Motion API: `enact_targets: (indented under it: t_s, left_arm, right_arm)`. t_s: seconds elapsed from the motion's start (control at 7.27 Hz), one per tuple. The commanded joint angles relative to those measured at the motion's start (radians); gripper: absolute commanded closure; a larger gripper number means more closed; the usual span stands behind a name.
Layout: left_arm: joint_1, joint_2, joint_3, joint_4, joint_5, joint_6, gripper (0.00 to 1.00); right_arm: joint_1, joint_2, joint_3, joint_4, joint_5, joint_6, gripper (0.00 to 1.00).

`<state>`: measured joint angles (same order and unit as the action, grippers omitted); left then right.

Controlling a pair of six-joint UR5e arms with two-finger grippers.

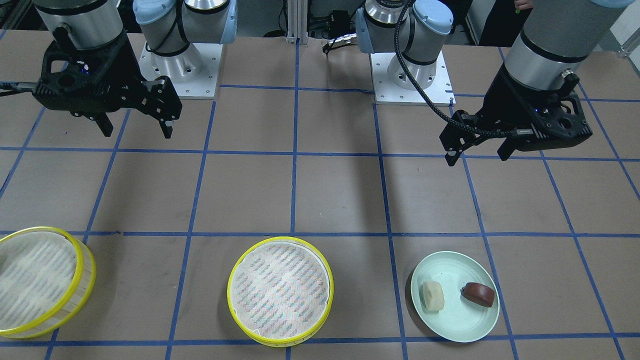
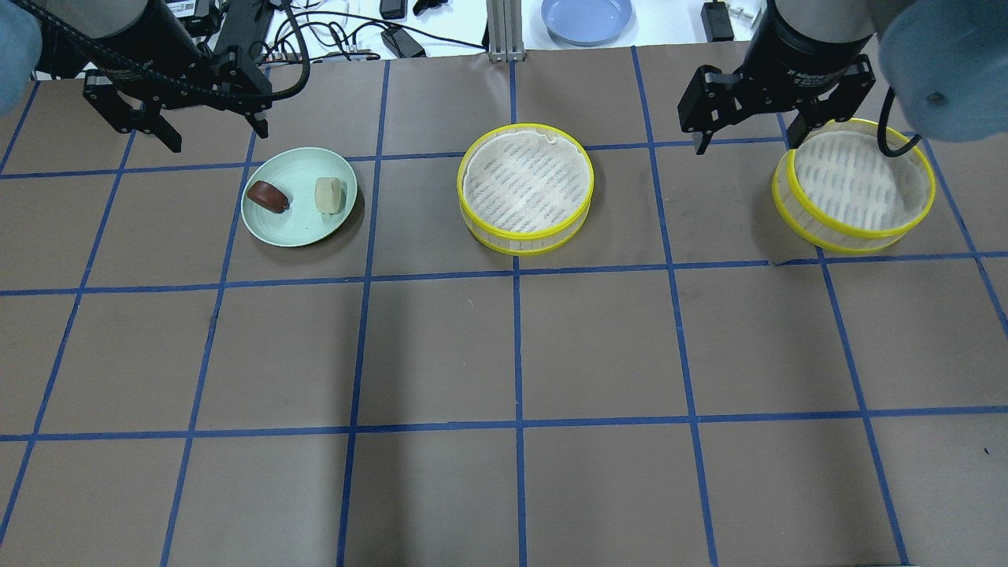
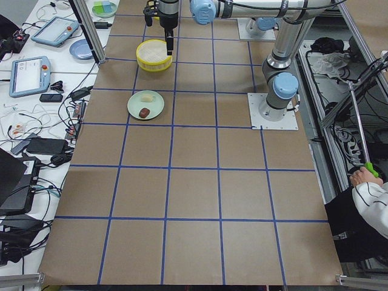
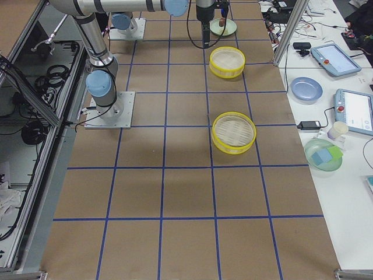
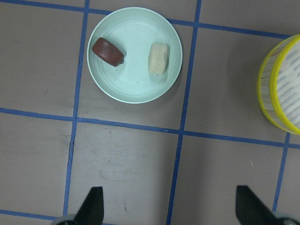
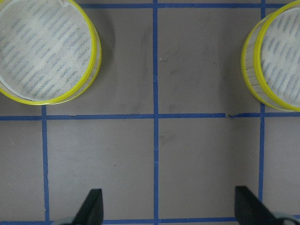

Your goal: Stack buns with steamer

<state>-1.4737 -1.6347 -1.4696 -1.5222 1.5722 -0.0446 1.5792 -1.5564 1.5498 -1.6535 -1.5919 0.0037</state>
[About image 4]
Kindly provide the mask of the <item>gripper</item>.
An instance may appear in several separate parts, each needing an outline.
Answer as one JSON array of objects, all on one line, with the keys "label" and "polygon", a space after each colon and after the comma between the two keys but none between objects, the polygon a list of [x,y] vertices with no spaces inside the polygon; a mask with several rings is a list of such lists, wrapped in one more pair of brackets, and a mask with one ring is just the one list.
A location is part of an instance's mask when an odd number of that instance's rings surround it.
[{"label": "gripper", "polygon": [[214,18],[214,0],[196,0],[196,17],[202,25],[203,48],[209,48],[210,21]]}]

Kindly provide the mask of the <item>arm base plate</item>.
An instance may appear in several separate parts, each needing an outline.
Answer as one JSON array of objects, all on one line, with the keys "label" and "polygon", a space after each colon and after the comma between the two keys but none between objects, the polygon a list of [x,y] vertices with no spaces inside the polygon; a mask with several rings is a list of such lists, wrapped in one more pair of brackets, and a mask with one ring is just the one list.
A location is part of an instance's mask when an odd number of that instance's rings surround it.
[{"label": "arm base plate", "polygon": [[110,28],[109,36],[112,41],[143,40],[145,33],[145,18],[112,18],[114,23]]},{"label": "arm base plate", "polygon": [[117,101],[108,108],[97,107],[91,98],[90,106],[94,109],[87,112],[88,121],[84,123],[87,129],[130,129],[135,103],[135,92],[117,92]]}]

